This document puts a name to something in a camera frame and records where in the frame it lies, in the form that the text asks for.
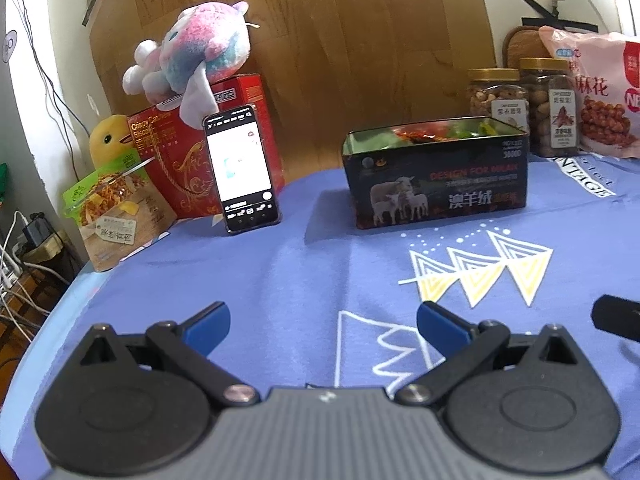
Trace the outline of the light green snack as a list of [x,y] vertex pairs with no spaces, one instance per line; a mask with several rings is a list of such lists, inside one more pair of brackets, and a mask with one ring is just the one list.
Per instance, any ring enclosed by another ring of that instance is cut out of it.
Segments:
[[446,132],[446,138],[449,140],[489,138],[498,135],[497,128],[488,118],[450,122]]

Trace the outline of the red snack packet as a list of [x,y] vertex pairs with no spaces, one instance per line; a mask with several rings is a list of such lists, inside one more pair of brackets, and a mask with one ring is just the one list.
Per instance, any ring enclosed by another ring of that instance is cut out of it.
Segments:
[[450,127],[446,122],[415,122],[393,128],[393,133],[402,140],[413,144],[444,142],[448,139]]

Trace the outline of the green brown snack bag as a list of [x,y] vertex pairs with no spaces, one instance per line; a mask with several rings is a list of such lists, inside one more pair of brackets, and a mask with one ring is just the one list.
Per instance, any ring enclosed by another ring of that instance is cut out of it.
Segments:
[[64,214],[78,226],[98,272],[113,269],[177,220],[145,171],[149,163],[130,148],[63,193]]

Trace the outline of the blue printed tablecloth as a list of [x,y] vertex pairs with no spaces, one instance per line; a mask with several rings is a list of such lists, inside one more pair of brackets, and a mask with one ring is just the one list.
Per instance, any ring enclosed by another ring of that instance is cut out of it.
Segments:
[[141,333],[222,301],[231,330],[213,360],[257,389],[392,391],[440,361],[416,330],[425,300],[517,333],[564,325],[620,408],[608,471],[638,477],[639,347],[590,318],[603,295],[639,296],[638,162],[535,158],[522,209],[388,229],[357,229],[340,170],[289,184],[279,203],[276,226],[231,236],[213,220],[187,221],[111,271],[81,271],[2,406],[1,451],[20,478],[47,472],[32,416],[93,324]]

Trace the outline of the nut jar gold lid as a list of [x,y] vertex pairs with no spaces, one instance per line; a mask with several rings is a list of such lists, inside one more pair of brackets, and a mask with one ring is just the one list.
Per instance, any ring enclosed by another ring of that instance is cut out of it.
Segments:
[[515,68],[472,68],[468,73],[471,115],[487,116],[529,133],[528,91]]
[[530,150],[541,157],[578,154],[575,81],[559,58],[521,58],[521,84],[528,92]]

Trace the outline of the pink fried dough snack bag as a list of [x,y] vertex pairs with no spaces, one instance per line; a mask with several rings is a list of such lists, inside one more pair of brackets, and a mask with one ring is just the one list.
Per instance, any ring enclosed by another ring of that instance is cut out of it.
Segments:
[[554,58],[570,63],[582,147],[603,156],[638,158],[639,39],[549,26],[541,27],[539,36]]

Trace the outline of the black sheep tin box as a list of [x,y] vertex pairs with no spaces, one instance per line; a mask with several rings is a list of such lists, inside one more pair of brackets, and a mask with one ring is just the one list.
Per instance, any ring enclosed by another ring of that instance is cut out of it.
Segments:
[[346,179],[360,229],[382,228],[526,206],[529,136],[488,118],[499,135],[413,144],[388,126],[350,132]]

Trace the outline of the red gift box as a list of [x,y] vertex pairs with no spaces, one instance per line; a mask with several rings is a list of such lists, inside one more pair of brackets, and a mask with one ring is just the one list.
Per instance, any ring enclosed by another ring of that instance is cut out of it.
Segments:
[[[280,191],[285,178],[262,78],[257,74],[239,74],[214,84],[213,92],[223,112],[245,104],[256,107],[274,188]],[[220,213],[220,203],[205,133],[180,119],[180,104],[181,99],[176,96],[129,116],[129,130],[140,157],[150,162],[145,171],[177,218],[213,216]]]

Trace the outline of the yellow duck plush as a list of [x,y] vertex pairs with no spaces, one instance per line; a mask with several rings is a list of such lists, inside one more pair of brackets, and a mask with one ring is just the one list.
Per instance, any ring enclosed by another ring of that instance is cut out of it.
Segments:
[[112,115],[105,118],[90,134],[90,156],[96,169],[122,156],[133,147],[134,139],[125,115]]

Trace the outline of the black smartphone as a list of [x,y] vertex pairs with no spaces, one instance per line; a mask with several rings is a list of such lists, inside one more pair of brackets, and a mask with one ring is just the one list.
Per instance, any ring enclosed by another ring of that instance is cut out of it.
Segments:
[[246,104],[210,115],[203,128],[227,232],[236,235],[279,223],[256,107]]

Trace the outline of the round wooden board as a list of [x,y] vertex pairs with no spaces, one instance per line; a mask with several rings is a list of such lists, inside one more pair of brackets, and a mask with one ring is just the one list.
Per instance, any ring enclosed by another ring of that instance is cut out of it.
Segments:
[[518,26],[506,34],[502,43],[502,62],[506,68],[519,68],[521,58],[550,58],[538,27]]

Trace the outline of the pink blue plush toy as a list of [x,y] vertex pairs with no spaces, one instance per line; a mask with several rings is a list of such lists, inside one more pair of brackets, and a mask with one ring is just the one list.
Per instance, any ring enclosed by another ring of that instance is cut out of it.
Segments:
[[209,1],[183,10],[159,44],[137,45],[122,90],[143,94],[152,104],[180,96],[180,119],[201,129],[207,116],[219,112],[212,85],[233,76],[250,57],[247,11],[245,1]]

